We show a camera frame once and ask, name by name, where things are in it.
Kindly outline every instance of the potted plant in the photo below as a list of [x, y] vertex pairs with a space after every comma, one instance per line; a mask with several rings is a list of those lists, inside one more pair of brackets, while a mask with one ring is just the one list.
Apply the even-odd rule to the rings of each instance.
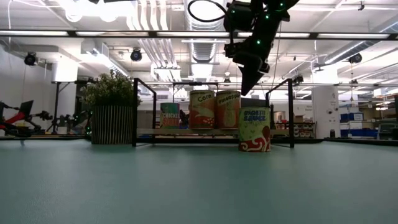
[[85, 103], [92, 108], [92, 144], [129, 144], [132, 141], [134, 90], [121, 74], [101, 74], [83, 87]]

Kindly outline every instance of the teal table surface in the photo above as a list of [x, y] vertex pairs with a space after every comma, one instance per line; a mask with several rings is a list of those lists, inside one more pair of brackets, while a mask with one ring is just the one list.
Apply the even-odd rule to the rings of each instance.
[[398, 223], [398, 147], [0, 141], [0, 223]]

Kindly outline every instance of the cardboard box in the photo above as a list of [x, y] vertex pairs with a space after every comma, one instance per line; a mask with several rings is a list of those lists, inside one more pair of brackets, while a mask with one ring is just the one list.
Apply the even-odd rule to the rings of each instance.
[[295, 123], [303, 123], [304, 122], [304, 115], [294, 116]]

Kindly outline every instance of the fluorescent light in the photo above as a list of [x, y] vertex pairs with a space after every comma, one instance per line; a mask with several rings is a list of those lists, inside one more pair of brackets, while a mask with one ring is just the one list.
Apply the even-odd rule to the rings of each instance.
[[280, 38], [307, 38], [309, 36], [309, 33], [280, 33]]
[[380, 106], [380, 105], [389, 105], [390, 103], [391, 103], [390, 101], [385, 101], [385, 102], [376, 104], [376, 106]]
[[385, 39], [389, 34], [319, 34], [318, 38]]
[[97, 31], [76, 31], [76, 35], [80, 36], [88, 36], [88, 35], [101, 35], [105, 32], [97, 32]]
[[113, 36], [124, 36], [124, 37], [148, 37], [148, 32], [136, 32], [136, 31], [76, 31], [76, 35], [82, 37], [113, 37]]
[[382, 108], [376, 108], [376, 110], [377, 111], [380, 111], [380, 110], [383, 111], [383, 110], [388, 110], [388, 108], [387, 107], [382, 107]]
[[192, 44], [192, 43], [199, 43], [199, 44], [225, 44], [225, 40], [181, 40], [181, 43], [184, 44]]
[[167, 32], [158, 31], [159, 37], [229, 37], [228, 32], [201, 32], [201, 31], [184, 31], [184, 32]]
[[238, 37], [249, 37], [251, 32], [238, 32]]
[[[238, 37], [249, 37], [251, 32], [238, 32]], [[309, 33], [294, 33], [294, 32], [281, 32], [276, 33], [276, 37], [280, 38], [308, 38], [310, 36]]]
[[42, 36], [68, 36], [66, 31], [39, 31], [39, 30], [0, 30], [0, 35], [42, 35]]

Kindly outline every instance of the can label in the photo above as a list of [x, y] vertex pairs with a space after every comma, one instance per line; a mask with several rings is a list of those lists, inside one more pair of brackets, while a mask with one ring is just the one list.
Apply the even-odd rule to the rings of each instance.
[[238, 91], [220, 91], [216, 96], [216, 123], [219, 129], [237, 129], [241, 93]]
[[269, 108], [241, 108], [239, 110], [239, 150], [268, 152], [271, 150]]
[[214, 92], [191, 91], [189, 106], [189, 126], [191, 129], [214, 128]]
[[180, 127], [180, 105], [178, 103], [160, 104], [160, 128]]

